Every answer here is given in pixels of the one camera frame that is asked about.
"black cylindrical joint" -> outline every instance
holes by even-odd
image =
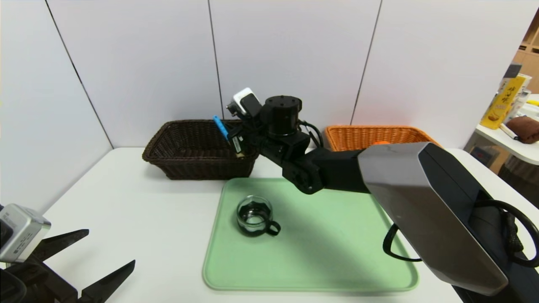
[[[301,99],[292,96],[274,96],[266,100],[268,131],[275,136],[289,136],[298,131]]]

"wooden shelf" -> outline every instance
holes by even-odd
[[[532,77],[528,89],[539,94],[539,9],[535,13],[513,61],[522,64],[521,73]]]
[[[522,39],[522,44],[534,44],[538,43],[537,40],[537,33],[539,32],[539,10],[535,13],[534,19],[531,21],[530,27],[528,28],[528,31],[524,35],[524,39]]]

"cup handle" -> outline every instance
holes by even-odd
[[[266,232],[272,236],[278,235],[280,231],[281,231],[281,225],[279,225],[279,223],[275,221],[271,221],[268,229],[266,230]]]

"glass cup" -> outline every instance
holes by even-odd
[[[258,196],[247,196],[236,210],[239,229],[249,237],[257,237],[264,233],[276,236],[281,231],[281,225],[273,220],[271,203]]]

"yellow box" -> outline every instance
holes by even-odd
[[[499,90],[501,93],[494,97],[480,124],[491,129],[498,129],[511,110],[511,104],[525,81],[526,77],[521,75],[516,78],[504,79]]]

